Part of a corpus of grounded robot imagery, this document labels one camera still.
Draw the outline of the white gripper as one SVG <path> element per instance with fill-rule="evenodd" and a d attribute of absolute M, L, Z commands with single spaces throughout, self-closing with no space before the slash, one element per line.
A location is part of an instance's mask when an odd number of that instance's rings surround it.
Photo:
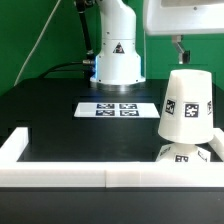
<path fill-rule="evenodd" d="M 224 0 L 143 0 L 143 27 L 149 35 L 173 35 L 178 62 L 188 64 L 182 35 L 224 33 Z"/>

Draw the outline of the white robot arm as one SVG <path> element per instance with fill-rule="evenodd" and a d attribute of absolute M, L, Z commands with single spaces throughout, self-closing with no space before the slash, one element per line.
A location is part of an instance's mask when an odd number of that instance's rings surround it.
<path fill-rule="evenodd" d="M 95 0 L 101 16 L 101 50 L 90 83 L 108 91 L 143 85 L 143 60 L 136 52 L 136 14 L 122 0 Z M 190 60 L 185 35 L 224 33 L 224 0 L 143 0 L 143 29 L 172 37 L 181 64 Z"/>

